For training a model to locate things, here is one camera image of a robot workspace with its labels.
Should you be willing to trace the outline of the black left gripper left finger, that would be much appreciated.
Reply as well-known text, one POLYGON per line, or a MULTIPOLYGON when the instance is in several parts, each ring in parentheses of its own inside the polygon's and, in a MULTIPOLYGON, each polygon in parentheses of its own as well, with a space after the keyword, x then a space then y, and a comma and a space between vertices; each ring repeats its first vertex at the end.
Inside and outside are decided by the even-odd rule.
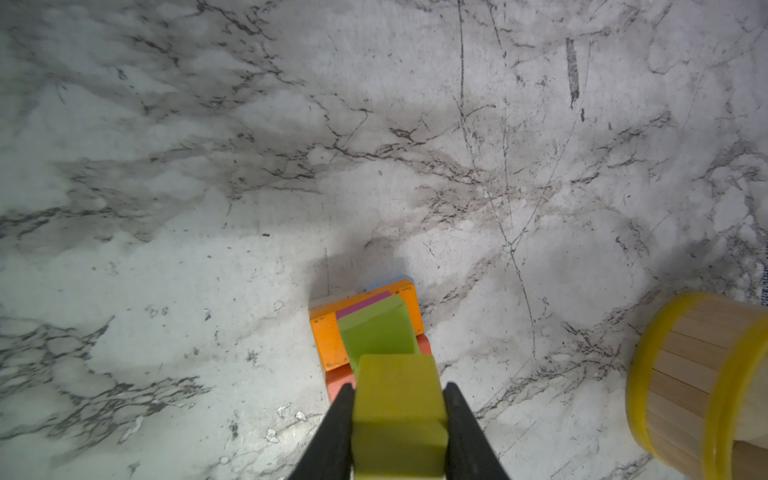
POLYGON ((353 386, 343 385, 290 474, 290 480, 351 478, 354 399, 353 386))

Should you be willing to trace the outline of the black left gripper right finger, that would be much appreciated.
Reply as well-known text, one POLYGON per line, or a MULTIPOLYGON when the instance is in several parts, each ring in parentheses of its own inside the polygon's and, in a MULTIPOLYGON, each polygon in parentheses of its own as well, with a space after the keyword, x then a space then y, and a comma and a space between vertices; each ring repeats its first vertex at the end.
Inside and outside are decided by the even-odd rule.
POLYGON ((443 390, 448 415, 448 480, 509 480, 458 385, 443 390))

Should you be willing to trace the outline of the yellow-green cube block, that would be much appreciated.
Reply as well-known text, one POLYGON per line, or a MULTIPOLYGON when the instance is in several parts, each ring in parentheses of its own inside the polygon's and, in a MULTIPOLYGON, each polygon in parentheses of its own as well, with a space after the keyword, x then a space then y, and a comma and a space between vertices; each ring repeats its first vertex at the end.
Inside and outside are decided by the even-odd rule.
POLYGON ((434 357, 361 357, 352 413, 356 479, 442 479, 448 414, 434 357))

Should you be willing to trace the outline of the orange rectangular block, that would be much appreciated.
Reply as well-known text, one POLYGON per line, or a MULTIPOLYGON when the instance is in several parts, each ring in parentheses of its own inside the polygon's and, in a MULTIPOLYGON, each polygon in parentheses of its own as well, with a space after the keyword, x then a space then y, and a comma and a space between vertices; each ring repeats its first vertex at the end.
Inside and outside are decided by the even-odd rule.
POLYGON ((309 323, 320 363, 325 372, 349 363, 337 325, 337 313, 360 302, 380 296, 384 292, 399 295, 405 301, 417 336, 425 332, 416 286, 408 276, 399 277, 388 284, 382 284, 363 292, 347 291, 312 300, 309 304, 309 323))

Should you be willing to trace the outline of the magenta cube block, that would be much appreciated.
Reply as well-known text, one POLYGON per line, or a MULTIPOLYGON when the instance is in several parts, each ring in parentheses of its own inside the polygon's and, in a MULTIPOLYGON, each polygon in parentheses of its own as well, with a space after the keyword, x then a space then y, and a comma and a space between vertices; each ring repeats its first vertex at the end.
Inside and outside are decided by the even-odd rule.
POLYGON ((344 317, 346 317, 348 315, 351 315, 351 314, 353 314, 353 313, 355 313, 355 312, 357 312, 359 310, 362 310, 362 309, 364 309, 366 307, 369 307, 369 306, 371 306, 371 305, 373 305, 375 303, 378 303, 378 302, 380 302, 380 301, 382 301, 384 299, 387 299, 387 298, 389 298, 391 296, 392 296, 392 294, 389 291, 384 291, 384 292, 381 292, 381 293, 379 293, 379 294, 377 294, 375 296, 367 297, 366 299, 364 299, 364 300, 362 300, 362 301, 360 301, 358 303, 355 303, 354 305, 350 305, 348 307, 345 307, 343 309, 338 310, 335 313, 336 319, 337 320, 341 320, 342 318, 344 318, 344 317))

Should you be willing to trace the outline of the light blue rectangular block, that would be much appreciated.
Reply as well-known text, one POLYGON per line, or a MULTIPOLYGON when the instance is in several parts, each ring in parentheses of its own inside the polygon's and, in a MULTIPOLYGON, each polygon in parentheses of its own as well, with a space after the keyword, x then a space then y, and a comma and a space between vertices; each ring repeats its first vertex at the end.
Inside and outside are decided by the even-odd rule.
POLYGON ((400 281, 403 281, 403 280, 408 280, 410 282, 413 282, 413 279, 410 276, 403 275, 403 276, 399 276, 399 277, 396 277, 396 278, 393 278, 393 279, 385 280, 383 282, 379 282, 377 284, 374 284, 373 286, 370 286, 370 287, 366 288, 365 291, 372 291, 372 290, 376 290, 376 289, 379 289, 379 288, 387 287, 388 285, 391 285, 393 283, 397 283, 397 282, 400 282, 400 281))

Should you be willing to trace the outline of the lime green cube block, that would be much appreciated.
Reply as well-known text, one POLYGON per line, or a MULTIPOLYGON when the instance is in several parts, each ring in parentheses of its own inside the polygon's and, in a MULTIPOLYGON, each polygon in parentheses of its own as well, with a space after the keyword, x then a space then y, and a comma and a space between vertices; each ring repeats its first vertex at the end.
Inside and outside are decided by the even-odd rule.
POLYGON ((343 316, 338 327, 354 374, 363 355, 420 353, 407 305, 398 295, 343 316))

